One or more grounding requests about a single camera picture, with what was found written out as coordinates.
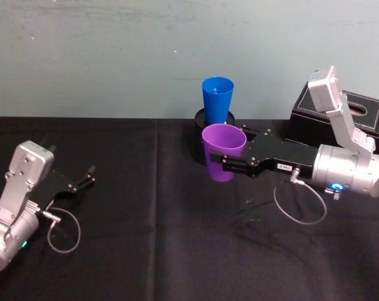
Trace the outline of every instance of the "black box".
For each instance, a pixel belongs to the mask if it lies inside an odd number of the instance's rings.
[[[343,92],[347,95],[355,126],[375,138],[375,154],[379,154],[379,100]],[[293,107],[285,139],[315,147],[320,144],[339,146],[329,118],[326,114],[317,112],[314,107],[308,83]]]

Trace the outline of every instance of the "black tablecloth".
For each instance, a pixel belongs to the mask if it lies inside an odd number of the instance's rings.
[[[191,133],[191,120],[0,119],[0,195],[25,140],[56,145],[53,167],[73,179],[97,167],[71,209],[78,249],[52,251],[43,221],[0,273],[0,300],[379,300],[377,200],[325,198],[321,224],[294,224],[272,203],[283,175],[213,182]],[[306,190],[280,187],[295,216],[321,214]]]

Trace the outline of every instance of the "label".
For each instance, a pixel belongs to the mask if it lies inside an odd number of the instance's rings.
[[[277,168],[282,170],[282,171],[292,171],[292,166],[290,165],[285,165],[285,164],[277,164]]]
[[[316,77],[317,77],[317,74],[319,74],[319,72],[320,72],[320,69],[316,69],[315,71],[313,71],[313,74],[312,74],[312,76],[310,77],[310,80],[309,80],[309,81],[315,80]]]

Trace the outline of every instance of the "wall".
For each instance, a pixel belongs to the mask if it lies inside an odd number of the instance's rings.
[[[379,1],[0,0],[0,115],[192,118],[209,76],[237,118],[289,117],[316,67],[379,98]]]

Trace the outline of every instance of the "cable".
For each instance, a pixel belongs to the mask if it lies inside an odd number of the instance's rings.
[[[278,209],[280,209],[280,211],[282,213],[284,213],[287,217],[289,217],[294,222],[296,222],[298,224],[301,224],[303,226],[311,226],[313,224],[318,224],[318,223],[322,222],[326,218],[326,215],[327,215],[327,206],[326,206],[326,203],[324,202],[324,199],[312,187],[310,187],[309,185],[307,185],[304,182],[302,182],[301,185],[306,186],[312,193],[314,193],[314,195],[317,196],[317,198],[319,199],[319,201],[323,205],[324,213],[323,213],[322,217],[320,217],[320,219],[318,219],[317,221],[311,221],[311,222],[300,221],[300,220],[298,220],[296,218],[293,218],[287,212],[285,212],[285,210],[278,204],[278,201],[277,201],[276,190],[277,190],[278,185],[276,185],[276,187],[274,188],[274,191],[273,191],[274,201],[276,202],[276,205],[277,205]]]
[[[71,253],[73,250],[75,250],[80,241],[81,241],[81,226],[79,225],[79,221],[77,220],[77,218],[72,214],[70,213],[69,211],[65,210],[65,209],[61,209],[61,208],[57,208],[57,207],[51,207],[49,209],[53,209],[53,210],[58,210],[58,211],[61,211],[61,212],[64,212],[66,214],[68,214],[69,216],[71,216],[73,218],[73,220],[75,221],[76,223],[76,227],[78,228],[78,239],[76,240],[76,244],[75,246],[73,246],[72,248],[70,248],[69,250],[60,250],[60,249],[57,249],[55,246],[53,246],[53,244],[51,243],[51,240],[50,240],[50,234],[51,234],[51,230],[53,230],[54,226],[52,225],[49,229],[49,231],[47,232],[47,241],[50,245],[50,247],[55,251],[55,252],[58,252],[58,253],[61,253],[61,254],[68,254],[68,253]]]

